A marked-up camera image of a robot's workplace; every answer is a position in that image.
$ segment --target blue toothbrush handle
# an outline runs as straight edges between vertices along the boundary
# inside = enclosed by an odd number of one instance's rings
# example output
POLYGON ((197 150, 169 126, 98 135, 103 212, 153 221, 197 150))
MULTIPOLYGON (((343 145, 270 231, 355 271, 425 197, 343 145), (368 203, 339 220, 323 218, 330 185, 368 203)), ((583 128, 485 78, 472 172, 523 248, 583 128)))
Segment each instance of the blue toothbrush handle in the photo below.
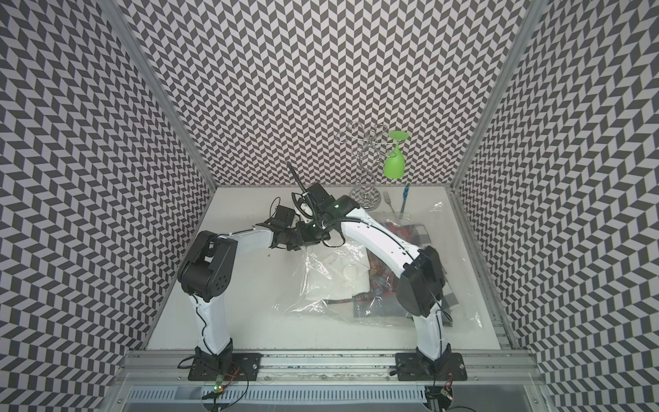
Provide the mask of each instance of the blue toothbrush handle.
POLYGON ((410 190, 410 185, 405 186, 403 190, 403 205, 401 206, 401 216, 399 219, 403 218, 403 212, 405 211, 405 203, 407 202, 407 192, 410 190))

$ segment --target black and white wallpaper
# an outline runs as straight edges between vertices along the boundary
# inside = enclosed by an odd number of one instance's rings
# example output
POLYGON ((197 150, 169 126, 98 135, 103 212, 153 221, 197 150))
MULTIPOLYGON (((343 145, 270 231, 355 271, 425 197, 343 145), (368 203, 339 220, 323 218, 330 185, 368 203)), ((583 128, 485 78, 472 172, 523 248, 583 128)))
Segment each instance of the black and white wallpaper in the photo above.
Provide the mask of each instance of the black and white wallpaper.
POLYGON ((217 183, 276 185, 355 182, 349 121, 410 133, 402 182, 449 183, 529 0, 118 3, 217 183))
POLYGON ((551 2, 459 190, 562 411, 659 410, 658 16, 551 2))
POLYGON ((0 409, 97 407, 210 190, 91 0, 0 3, 0 409))

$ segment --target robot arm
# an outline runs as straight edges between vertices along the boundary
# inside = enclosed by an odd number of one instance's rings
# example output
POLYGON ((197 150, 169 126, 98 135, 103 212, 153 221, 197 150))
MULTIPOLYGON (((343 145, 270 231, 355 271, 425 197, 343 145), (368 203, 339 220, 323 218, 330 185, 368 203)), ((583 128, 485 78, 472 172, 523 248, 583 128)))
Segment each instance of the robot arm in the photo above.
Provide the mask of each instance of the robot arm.
POLYGON ((442 329, 444 272, 437 251, 432 247, 420 249, 398 238, 348 196, 334 199, 318 183, 304 188, 290 165, 289 169, 303 193, 303 200, 293 201, 300 213, 310 217, 307 221, 298 221, 293 227, 295 211, 280 205, 274 216, 254 229, 225 235, 199 233, 185 258, 178 279, 197 313, 200 337, 196 356, 218 374, 231 362, 233 345, 222 293, 231 280, 236 256, 267 247, 299 250, 328 240, 336 230, 342 237, 363 244, 399 278, 396 295, 413 316, 417 353, 429 374, 439 370, 451 349, 442 329), (311 214, 305 213, 302 203, 311 214))

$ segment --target white table surface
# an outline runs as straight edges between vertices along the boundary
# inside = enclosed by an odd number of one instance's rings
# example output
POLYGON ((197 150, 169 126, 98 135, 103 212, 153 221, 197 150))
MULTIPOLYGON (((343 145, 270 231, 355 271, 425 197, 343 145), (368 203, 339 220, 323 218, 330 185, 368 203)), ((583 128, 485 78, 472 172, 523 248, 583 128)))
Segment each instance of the white table surface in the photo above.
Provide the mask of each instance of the white table surface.
MULTIPOLYGON (((330 187, 334 197, 349 187, 330 187)), ((400 210, 402 187, 387 190, 400 210)), ((213 197, 201 230, 238 231, 264 221, 272 200, 293 207, 293 188, 221 188, 213 197)), ((374 212, 388 212, 382 201, 374 212)), ((453 313, 454 327, 445 334, 454 349, 500 349, 478 288, 474 270, 443 187, 411 187, 405 213, 423 223, 438 250, 448 282, 464 305, 453 313)), ((292 274, 303 253, 280 249, 256 250, 236 259, 225 292, 227 324, 235 349, 414 349, 416 334, 408 326, 367 326, 318 315, 286 315, 273 309, 288 307, 299 296, 300 277, 292 274)), ((198 332, 188 296, 176 283, 146 349, 192 349, 198 332)))

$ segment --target plastic bag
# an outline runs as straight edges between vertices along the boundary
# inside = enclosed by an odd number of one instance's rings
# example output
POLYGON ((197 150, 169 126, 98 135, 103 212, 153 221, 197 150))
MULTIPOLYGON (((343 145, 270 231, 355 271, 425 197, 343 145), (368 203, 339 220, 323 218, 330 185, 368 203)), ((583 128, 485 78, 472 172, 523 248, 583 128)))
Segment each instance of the plastic bag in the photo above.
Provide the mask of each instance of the plastic bag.
MULTIPOLYGON (((413 223, 409 215, 376 212, 371 216, 403 240, 420 247, 431 244, 425 226, 413 223)), ((365 246, 350 238, 338 247, 314 245, 305 248, 303 261, 293 274, 301 285, 297 301, 288 306, 280 301, 275 309, 358 324, 411 326, 412 316, 396 297, 398 278, 365 246)), ((443 322, 451 326, 451 303, 457 301, 450 286, 443 292, 443 322)))

